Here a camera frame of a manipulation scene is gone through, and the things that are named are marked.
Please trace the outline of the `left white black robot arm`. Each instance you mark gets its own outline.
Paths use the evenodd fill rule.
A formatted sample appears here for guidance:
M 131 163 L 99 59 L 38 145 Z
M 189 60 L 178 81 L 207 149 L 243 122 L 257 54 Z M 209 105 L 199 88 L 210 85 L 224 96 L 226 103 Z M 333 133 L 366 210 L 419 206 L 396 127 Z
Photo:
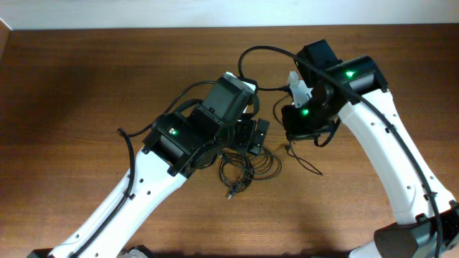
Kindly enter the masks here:
M 211 166 L 225 151 L 244 157 L 261 152 L 269 128 L 254 120 L 260 108 L 256 81 L 223 74 L 209 82 L 203 99 L 187 100 L 144 128 L 143 147 L 134 152 L 131 135 L 125 177 L 67 240 L 31 257 L 117 257 L 153 210 L 197 170 Z

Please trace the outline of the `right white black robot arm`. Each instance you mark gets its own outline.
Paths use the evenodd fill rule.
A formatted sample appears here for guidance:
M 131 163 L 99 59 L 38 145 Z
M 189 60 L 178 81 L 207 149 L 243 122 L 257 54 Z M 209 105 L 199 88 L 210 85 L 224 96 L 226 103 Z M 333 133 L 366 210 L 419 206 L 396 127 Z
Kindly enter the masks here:
M 395 221 L 350 257 L 439 257 L 458 246 L 458 202 L 430 170 L 405 129 L 387 81 L 371 57 L 347 62 L 327 41 L 295 56 L 288 84 L 293 103 L 282 108 L 288 140 L 333 137 L 345 125 L 368 156 Z

